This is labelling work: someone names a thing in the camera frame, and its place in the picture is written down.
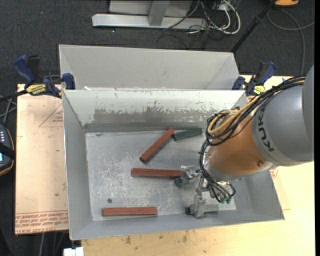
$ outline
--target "cable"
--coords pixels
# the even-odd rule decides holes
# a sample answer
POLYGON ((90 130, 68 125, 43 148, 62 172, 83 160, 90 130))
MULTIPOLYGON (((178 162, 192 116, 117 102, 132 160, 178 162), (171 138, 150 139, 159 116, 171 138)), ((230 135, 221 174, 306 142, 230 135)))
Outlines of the cable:
POLYGON ((227 4, 231 10, 235 13, 235 16, 236 16, 236 22, 237 22, 237 29, 235 31, 226 31, 226 29, 230 26, 231 24, 231 20, 230 20, 230 16, 227 12, 227 10, 224 8, 225 12, 227 13, 227 17, 228 17, 228 25, 223 25, 221 27, 217 26, 212 19, 210 19, 210 17, 208 16, 207 12, 206 12, 206 9, 205 9, 205 5, 203 3, 203 1, 201 1, 201 7, 202 7, 202 10, 203 10, 203 13, 207 19, 207 22, 209 23, 209 28, 211 29, 214 29, 214 30, 218 30, 218 31, 221 31, 222 33, 224 34, 227 34, 227 35, 234 35, 236 33, 239 32, 240 28, 241 28, 241 20, 240 20, 240 16, 238 14, 238 12, 236 11, 236 9, 226 0, 223 0, 223 2, 225 4, 227 4))
POLYGON ((274 22, 270 19, 270 16, 269 16, 269 12, 270 12, 270 11, 271 11, 271 10, 269 10, 269 11, 267 12, 267 14, 266 14, 269 22, 270 22, 272 25, 274 25, 275 27, 277 27, 277 28, 279 28, 279 29, 281 29, 281 30, 288 30, 288 31, 304 30, 304 29, 306 29, 306 28, 309 28, 309 27, 312 26, 313 24, 315 24, 315 21, 313 21, 313 22, 311 22, 311 23, 308 24, 308 25, 305 25, 305 26, 302 26, 302 27, 298 27, 298 28, 289 28, 289 27, 279 26, 278 24, 274 23, 274 22))
POLYGON ((43 246, 44 246, 44 240, 45 240, 45 233, 43 232, 43 233, 42 233, 42 237, 41 237, 41 244, 40 244, 40 249, 39 249, 39 256, 42 255, 42 249, 43 249, 43 246))
POLYGON ((60 237, 60 239, 59 239, 59 242, 58 242, 58 244, 57 244, 57 246, 56 246, 56 248, 55 248, 55 251, 54 251, 55 254, 57 254, 58 249, 59 249, 59 246, 60 246, 60 244, 61 244, 62 239, 64 238, 64 236, 65 236, 65 233, 63 232, 62 235, 61 235, 61 237, 60 237))
MULTIPOLYGON (((0 95, 0 98, 4 98, 4 96, 0 95)), ((10 99, 7 99, 7 101, 9 102, 10 99)), ((12 103, 13 105, 15 105, 15 106, 17 105, 17 103, 15 103, 14 101, 12 101, 11 103, 12 103)))
POLYGON ((158 49, 161 49, 161 48, 159 47, 159 41, 160 41, 160 39, 162 39, 162 38, 164 38, 164 37, 173 37, 173 38, 176 38, 176 39, 178 39, 180 42, 182 42, 182 43, 184 44, 184 46, 185 46, 186 49, 190 50, 190 47, 187 45, 187 43, 186 43, 185 41, 183 41, 179 36, 177 36, 177 35, 175 35, 175 34, 163 34, 163 35, 159 36, 158 39, 156 40, 156 47, 157 47, 158 49))
POLYGON ((306 26, 303 26, 301 27, 299 25, 299 23, 297 22, 297 20, 290 14, 288 13, 287 11, 285 10, 282 10, 280 9, 280 11, 282 11, 283 13, 287 14, 291 19, 293 19, 293 21, 295 22, 295 24, 297 25, 297 28, 287 28, 287 27, 282 27, 282 26, 279 26, 277 24, 275 24, 271 19, 270 19, 270 16, 269 16, 269 12, 270 10, 267 12, 266 16, 269 20, 269 22, 271 22, 272 25, 276 26, 277 28, 281 29, 281 30, 286 30, 286 31, 297 31, 299 30, 300 31, 300 34, 301 34, 301 38, 302 38, 302 61, 301 61, 301 69, 300 69, 300 75, 303 74, 304 72, 304 67, 305 67, 305 56, 306 56, 306 43, 305 43, 305 36, 304 36, 304 33, 302 32, 303 29, 306 29, 310 26, 312 26, 313 24, 315 24, 315 21, 311 22, 310 24, 306 25, 306 26))
POLYGON ((4 113, 4 118, 3 118, 3 123, 6 124, 7 122, 7 118, 8 118, 8 114, 9 114, 9 109, 10 109, 10 106, 11 106, 11 103, 12 103, 12 98, 9 100, 9 103, 7 104, 6 106, 6 110, 5 110, 5 113, 4 113))
POLYGON ((197 1, 195 8, 188 14, 186 15, 184 18, 182 18, 179 22, 177 22, 176 24, 173 24, 172 26, 169 26, 167 28, 165 28, 163 31, 167 31, 170 29, 173 29, 174 27, 178 26, 179 24, 181 24, 185 19, 187 19, 188 17, 190 17, 198 8, 200 1, 197 1))
MULTIPOLYGON (((11 108, 11 109, 8 111, 8 114, 11 113, 11 112, 13 112, 13 111, 15 111, 16 109, 17 109, 16 107, 11 108)), ((5 115, 6 115, 6 113, 0 114, 0 118, 4 117, 5 115)))
POLYGON ((256 96, 238 110, 223 110, 215 114, 215 116, 212 116, 207 120, 208 125, 205 132, 205 136, 207 138, 206 143, 210 146, 217 146, 219 144, 222 144, 226 140, 233 138, 241 132, 240 131, 237 134, 233 135, 239 123, 241 123, 254 110, 256 111, 253 115, 255 115, 261 107, 264 107, 277 93, 294 86, 303 85, 304 79, 304 76, 292 77, 278 84, 277 86, 273 86, 271 89, 261 93, 259 96, 256 96), (213 139, 220 140, 219 142, 210 141, 213 139))

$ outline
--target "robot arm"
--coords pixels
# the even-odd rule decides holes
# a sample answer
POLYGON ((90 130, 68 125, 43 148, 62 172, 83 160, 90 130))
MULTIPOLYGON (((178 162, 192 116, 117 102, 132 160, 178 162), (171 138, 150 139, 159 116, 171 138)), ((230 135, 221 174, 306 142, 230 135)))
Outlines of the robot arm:
MULTIPOLYGON (((307 76, 292 77, 254 97, 240 109, 208 119, 200 150, 201 192, 230 202, 232 182, 246 175, 314 160, 314 66, 307 76)), ((191 214, 201 217, 194 207, 191 214)))

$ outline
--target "black cable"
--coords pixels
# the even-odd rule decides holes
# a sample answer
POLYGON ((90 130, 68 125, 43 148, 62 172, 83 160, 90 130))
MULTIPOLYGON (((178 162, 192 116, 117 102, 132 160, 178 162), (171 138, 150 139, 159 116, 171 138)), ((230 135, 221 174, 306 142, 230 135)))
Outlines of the black cable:
POLYGON ((183 41, 179 36, 175 35, 175 34, 163 34, 161 36, 158 37, 158 39, 156 40, 156 47, 158 49, 163 49, 163 48, 160 48, 159 47, 159 41, 160 39, 164 38, 164 37, 173 37, 173 38, 176 38, 178 39, 180 42, 182 42, 185 46, 186 49, 190 50, 190 47, 187 45, 187 43, 185 41, 183 41))
POLYGON ((183 17, 183 18, 182 18, 179 22, 177 22, 176 24, 173 24, 172 26, 169 26, 169 27, 165 28, 163 31, 167 31, 167 30, 173 29, 174 27, 176 27, 176 26, 178 26, 179 24, 181 24, 184 20, 186 20, 187 18, 189 18, 189 17, 198 9, 199 4, 200 4, 200 1, 197 1, 195 8, 194 8, 188 15, 186 15, 185 17, 183 17))
POLYGON ((42 233, 42 237, 41 237, 41 243, 40 243, 40 249, 39 249, 39 256, 42 255, 42 250, 43 250, 43 247, 44 247, 44 240, 45 240, 45 233, 43 232, 43 233, 42 233))
POLYGON ((293 21, 294 21, 295 24, 297 25, 297 28, 286 28, 286 27, 281 27, 281 26, 275 24, 273 21, 271 21, 271 19, 270 19, 270 17, 269 17, 269 12, 270 12, 270 10, 267 12, 266 16, 267 16, 269 22, 271 22, 272 25, 276 26, 276 27, 279 28, 279 29, 287 30, 287 31, 292 31, 292 30, 299 30, 299 31, 300 31, 301 39, 302 39, 302 61, 301 61, 300 75, 302 75, 302 74, 303 74, 303 71, 304 71, 305 55, 306 55, 305 36, 304 36, 304 33, 302 32, 302 30, 305 29, 305 28, 308 28, 308 27, 312 26, 315 22, 313 21, 313 22, 311 22, 310 24, 301 27, 301 26, 299 25, 299 23, 297 22, 297 20, 296 20, 290 13, 288 13, 287 11, 282 10, 282 9, 280 9, 280 11, 282 11, 282 12, 285 13, 285 14, 287 14, 291 19, 293 19, 293 21))
POLYGON ((7 104, 6 106, 6 110, 5 110, 5 113, 4 113, 4 118, 3 118, 3 123, 6 124, 7 122, 7 118, 8 118, 8 114, 9 114, 9 110, 10 110, 10 106, 11 106, 11 103, 12 103, 12 98, 9 100, 9 103, 7 104))
POLYGON ((60 239, 59 239, 59 242, 58 242, 58 244, 57 244, 57 246, 56 246, 56 248, 55 248, 55 251, 54 251, 55 254, 57 254, 58 249, 59 249, 59 246, 60 246, 60 244, 61 244, 62 239, 64 238, 64 236, 65 236, 65 233, 63 232, 62 235, 61 235, 61 237, 60 237, 60 239))
POLYGON ((235 118, 229 125, 228 127, 222 131, 219 134, 209 134, 208 133, 208 127, 209 124, 211 123, 211 121, 213 120, 214 116, 211 118, 208 118, 207 120, 207 129, 205 131, 205 136, 207 138, 207 144, 209 144, 210 146, 217 146, 220 145, 222 143, 224 143, 225 141, 227 141, 228 139, 232 138, 232 134, 235 132, 236 128, 238 127, 238 125, 248 116, 251 114, 251 112, 256 109, 258 106, 259 109, 262 106, 265 106, 270 99, 275 95, 275 93, 279 92, 279 91, 283 91, 286 90, 288 88, 294 87, 294 86, 300 86, 303 85, 303 82, 301 82, 301 80, 304 79, 304 76, 299 76, 299 77, 292 77, 284 82, 282 82, 281 84, 277 85, 277 86, 273 86, 272 88, 270 88, 269 90, 263 92, 262 94, 260 94, 258 100, 256 100, 256 102, 254 102, 251 106, 249 106, 247 109, 245 109, 243 111, 243 113, 239 116, 238 120, 235 118), (213 139, 218 139, 218 138, 222 138, 219 142, 212 142, 210 141, 213 139))

